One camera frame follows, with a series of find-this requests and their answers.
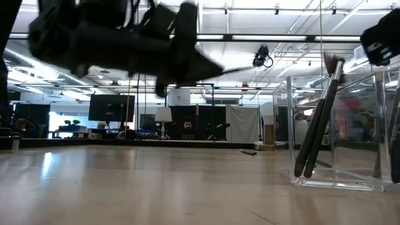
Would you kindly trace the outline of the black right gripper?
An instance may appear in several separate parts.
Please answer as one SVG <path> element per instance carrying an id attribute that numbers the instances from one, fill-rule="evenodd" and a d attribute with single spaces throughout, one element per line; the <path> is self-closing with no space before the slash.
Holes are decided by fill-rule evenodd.
<path id="1" fill-rule="evenodd" d="M 371 65 L 387 66 L 399 55 L 399 8 L 393 9 L 360 36 Z"/>

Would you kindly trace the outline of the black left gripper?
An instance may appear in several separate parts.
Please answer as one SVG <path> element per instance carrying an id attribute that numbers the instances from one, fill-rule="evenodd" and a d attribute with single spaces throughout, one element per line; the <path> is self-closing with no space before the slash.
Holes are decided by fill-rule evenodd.
<path id="1" fill-rule="evenodd" d="M 157 5 L 148 21 L 134 29 L 111 28 L 82 19 L 71 36 L 71 72 L 83 77 L 90 66 L 100 66 L 125 70 L 130 75 L 153 75 L 159 96 L 169 83 L 187 78 L 187 85 L 195 85 L 221 76 L 223 67 L 195 50 L 196 17 L 196 5 L 184 2 L 177 13 Z M 203 73 L 189 74 L 191 64 Z"/>

